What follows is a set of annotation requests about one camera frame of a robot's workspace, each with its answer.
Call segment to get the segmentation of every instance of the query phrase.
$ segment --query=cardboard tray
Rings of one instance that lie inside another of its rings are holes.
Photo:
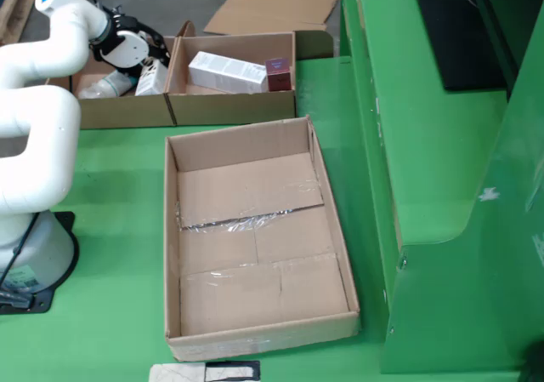
[[[164,93],[135,97],[132,90],[122,97],[79,100],[82,129],[245,124],[295,117],[296,60],[332,57],[333,54],[332,37],[325,31],[195,37],[195,27],[187,21],[176,37],[165,37],[165,40],[171,60]],[[292,66],[293,90],[224,94],[198,88],[190,83],[187,69],[188,60],[198,49],[262,64],[284,54]],[[73,93],[77,95],[82,88],[100,80],[112,69],[90,55],[85,67],[72,77]],[[70,89],[68,77],[51,78],[46,84]]]
[[[195,86],[188,71],[199,51],[264,65],[286,58],[292,89],[273,93],[226,94]],[[174,44],[168,69],[167,102],[177,125],[261,123],[297,116],[296,61],[332,57],[332,39],[325,31],[289,31],[243,36],[191,37]]]
[[[166,340],[180,361],[359,332],[359,302],[309,118],[167,138]]]
[[[174,37],[164,37],[168,52],[172,55],[176,37],[194,34],[195,27],[186,21]],[[92,54],[85,67],[72,76],[72,93],[77,96],[80,90],[110,74],[113,67],[103,61],[96,61]],[[46,84],[70,90],[70,78],[49,78]],[[134,96],[135,89],[122,97],[112,99],[79,100],[82,107],[82,129],[92,128],[136,128],[162,127],[175,125],[164,94]]]

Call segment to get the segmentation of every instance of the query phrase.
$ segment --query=white box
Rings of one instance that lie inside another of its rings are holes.
[[[266,93],[266,67],[216,54],[198,52],[190,62],[193,84],[226,93]]]
[[[153,59],[142,68],[135,95],[153,95],[164,93],[168,69],[158,60]]]

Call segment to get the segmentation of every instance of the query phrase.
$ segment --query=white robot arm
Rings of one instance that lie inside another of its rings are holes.
[[[0,137],[29,136],[23,153],[0,159],[0,245],[22,237],[31,213],[64,199],[76,158],[76,98],[55,86],[24,86],[80,71],[89,41],[109,25],[87,0],[36,0],[36,8],[50,18],[49,39],[0,48]]]
[[[89,46],[95,59],[137,76],[149,55],[169,60],[160,35],[118,11],[87,0],[36,0],[36,8],[50,19],[49,39],[0,48],[0,137],[28,135],[21,154],[0,158],[0,305],[10,292],[52,286],[74,258],[72,240],[48,210],[71,188],[81,108],[62,88],[25,84],[77,73]]]

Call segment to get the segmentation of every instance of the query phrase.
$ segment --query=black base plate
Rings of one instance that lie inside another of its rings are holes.
[[[66,229],[74,243],[74,258],[72,259],[68,270],[55,284],[51,285],[45,290],[40,291],[39,293],[33,294],[32,305],[30,308],[21,309],[14,308],[12,305],[0,305],[0,316],[8,314],[38,314],[49,311],[51,304],[53,303],[55,289],[60,286],[60,284],[62,284],[76,268],[77,261],[79,260],[79,243],[71,231],[72,227],[74,227],[76,216],[73,214],[73,212],[55,212],[54,216],[60,222],[62,227]]]

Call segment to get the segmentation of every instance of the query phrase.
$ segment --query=paper label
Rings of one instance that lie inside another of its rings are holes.
[[[4,280],[4,285],[12,289],[28,289],[39,286],[36,274],[29,265],[11,269]]]

